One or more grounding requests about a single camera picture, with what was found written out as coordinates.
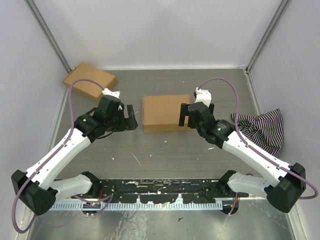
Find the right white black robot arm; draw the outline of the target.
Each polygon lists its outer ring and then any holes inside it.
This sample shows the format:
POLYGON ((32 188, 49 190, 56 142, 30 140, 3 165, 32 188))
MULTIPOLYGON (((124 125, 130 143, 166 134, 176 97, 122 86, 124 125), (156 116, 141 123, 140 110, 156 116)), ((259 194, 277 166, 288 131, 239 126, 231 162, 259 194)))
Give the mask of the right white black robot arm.
POLYGON ((260 173, 259 177, 241 174, 234 170, 227 171, 218 180, 218 189, 225 197, 235 193, 246 193, 265 198, 277 210, 289 213, 302 193, 306 183, 306 170, 299 164, 289 165, 256 147, 236 132, 235 126, 226 120, 216 120, 213 115, 214 104, 206 106, 202 102, 182 103, 178 125, 196 129, 198 134, 209 144, 225 150, 260 173))

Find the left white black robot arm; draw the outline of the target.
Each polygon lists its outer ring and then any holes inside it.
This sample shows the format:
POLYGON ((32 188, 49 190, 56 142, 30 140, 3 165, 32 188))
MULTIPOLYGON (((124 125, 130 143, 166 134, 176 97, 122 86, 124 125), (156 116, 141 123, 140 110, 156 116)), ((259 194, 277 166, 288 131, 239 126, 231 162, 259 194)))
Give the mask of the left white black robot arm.
POLYGON ((36 215, 46 213, 57 201, 76 195, 95 198, 101 184, 85 171, 76 177, 57 180, 58 174, 82 150, 107 133, 135 130, 138 123, 133 105, 124 105, 118 97, 105 95, 97 107, 80 115, 63 139, 45 157, 25 172, 12 176, 16 196, 36 215))

